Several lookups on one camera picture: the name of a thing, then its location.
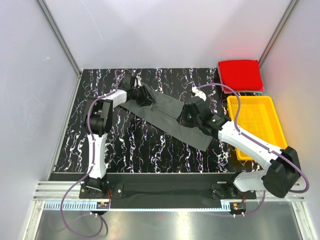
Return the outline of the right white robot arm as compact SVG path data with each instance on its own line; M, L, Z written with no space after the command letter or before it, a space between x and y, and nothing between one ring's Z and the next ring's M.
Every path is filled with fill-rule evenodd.
M284 198L302 176L297 151L267 143L240 128L223 113L212 113L205 101L194 96L188 99L177 118L179 125L198 128L203 134L219 139L250 156L261 170L237 173L227 183L228 195L239 198L244 192L265 190Z

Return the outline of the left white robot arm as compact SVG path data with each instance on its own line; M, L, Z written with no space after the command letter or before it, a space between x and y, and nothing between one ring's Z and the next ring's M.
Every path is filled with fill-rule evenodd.
M82 123L88 139L89 166L83 181L97 198L108 193L105 144L113 124L113 109L129 101L135 101L140 107L156 102L139 77L125 76L122 82L116 83L113 91L91 96L85 105Z

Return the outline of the grey t-shirt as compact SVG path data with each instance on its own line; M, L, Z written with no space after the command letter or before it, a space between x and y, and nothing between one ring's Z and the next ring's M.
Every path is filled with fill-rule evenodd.
M177 122L184 103L148 86L146 89L155 103L139 106L134 100L130 100L120 106L177 140L203 152L207 151L213 139L211 136L203 134L197 128L184 127Z

